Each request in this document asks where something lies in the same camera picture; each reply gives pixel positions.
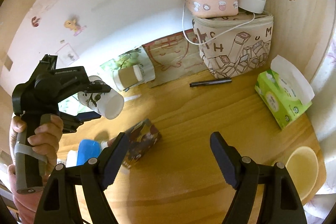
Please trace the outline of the person's left hand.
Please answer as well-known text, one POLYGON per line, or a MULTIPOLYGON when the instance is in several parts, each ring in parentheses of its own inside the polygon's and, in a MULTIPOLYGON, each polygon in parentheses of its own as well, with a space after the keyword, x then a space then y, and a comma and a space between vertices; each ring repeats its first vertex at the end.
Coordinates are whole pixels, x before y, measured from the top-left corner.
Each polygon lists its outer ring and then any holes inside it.
MULTIPOLYGON (((46 176, 49 176, 57 163, 59 142, 63 134, 63 121, 59 116, 49 115, 50 121, 35 129, 28 142, 33 146, 33 151, 47 158, 46 176)), ((15 165, 14 147, 18 133, 24 132, 27 125, 19 116, 14 115, 9 130, 10 155, 15 165)))

